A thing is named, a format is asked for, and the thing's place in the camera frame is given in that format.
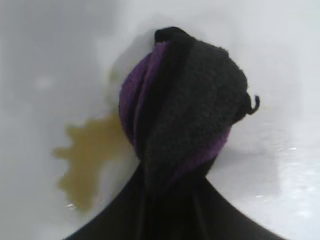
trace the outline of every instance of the black fabric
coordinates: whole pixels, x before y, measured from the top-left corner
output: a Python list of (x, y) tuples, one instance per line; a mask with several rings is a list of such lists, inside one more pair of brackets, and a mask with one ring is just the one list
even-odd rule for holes
[(166, 102), (173, 82), (179, 77), (195, 39), (185, 34), (175, 34), (166, 48), (156, 79), (150, 85), (138, 117), (137, 156), (145, 160), (146, 141), (159, 111)]
[(137, 123), (141, 160), (130, 181), (94, 220), (67, 240), (281, 240), (240, 213), (207, 181), (214, 159), (164, 183), (179, 164), (251, 107), (247, 79), (222, 48), (176, 27)]
[[(212, 162), (189, 172), (156, 200), (143, 190), (143, 170), (138, 167), (119, 196), (66, 240), (282, 240), (213, 188), (203, 175)], [(188, 187), (190, 181), (196, 184)]]
[[(164, 67), (137, 122), (138, 156), (153, 196), (162, 195), (184, 160), (243, 118), (251, 103), (246, 76), (224, 49), (182, 33), (170, 38)], [(190, 49), (184, 47), (187, 41), (193, 42)]]

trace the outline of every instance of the yellow liquid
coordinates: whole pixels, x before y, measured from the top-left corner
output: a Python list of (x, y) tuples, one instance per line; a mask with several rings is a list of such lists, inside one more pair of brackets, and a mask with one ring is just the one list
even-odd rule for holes
[(58, 147), (52, 153), (55, 158), (66, 160), (69, 165), (58, 187), (76, 209), (86, 212), (97, 194), (104, 163), (129, 150), (131, 145), (116, 114), (90, 119), (83, 126), (69, 125), (65, 131), (72, 145)]

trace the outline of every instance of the white porcelain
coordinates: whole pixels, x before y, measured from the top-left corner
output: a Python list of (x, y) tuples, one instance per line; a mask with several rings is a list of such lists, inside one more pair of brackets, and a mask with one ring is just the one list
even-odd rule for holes
[(237, 124), (208, 178), (289, 240), (320, 239), (320, 3), (315, 0), (0, 0), (0, 239), (62, 240), (126, 184), (137, 162), (103, 169), (95, 207), (66, 207), (68, 123), (106, 115), (124, 78), (177, 25), (229, 50), (261, 108)]

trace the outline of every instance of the twisted fabric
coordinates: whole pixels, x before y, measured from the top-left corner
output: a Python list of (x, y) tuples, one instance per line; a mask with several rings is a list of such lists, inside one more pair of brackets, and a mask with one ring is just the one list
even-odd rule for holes
[(177, 27), (129, 74), (119, 117), (140, 165), (114, 201), (68, 240), (281, 240), (230, 205), (206, 175), (231, 127), (255, 107), (228, 53)]

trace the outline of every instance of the purple fabric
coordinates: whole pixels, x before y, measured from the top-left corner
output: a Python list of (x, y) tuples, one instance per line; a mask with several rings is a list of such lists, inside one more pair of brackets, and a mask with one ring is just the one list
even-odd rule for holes
[[(136, 147), (137, 119), (150, 83), (155, 79), (167, 42), (157, 43), (152, 51), (128, 75), (122, 85), (119, 97), (119, 117), (122, 128), (131, 144)], [(130, 112), (134, 110), (133, 129), (130, 128)]]
[(221, 149), (224, 147), (228, 140), (231, 128), (222, 133), (219, 137), (210, 142), (206, 147), (198, 151), (195, 155), (191, 156), (185, 161), (185, 164), (180, 165), (173, 176), (169, 179), (168, 185), (172, 185), (177, 179), (182, 177), (184, 174), (192, 171), (198, 166), (204, 164), (206, 161), (209, 161), (216, 157)]

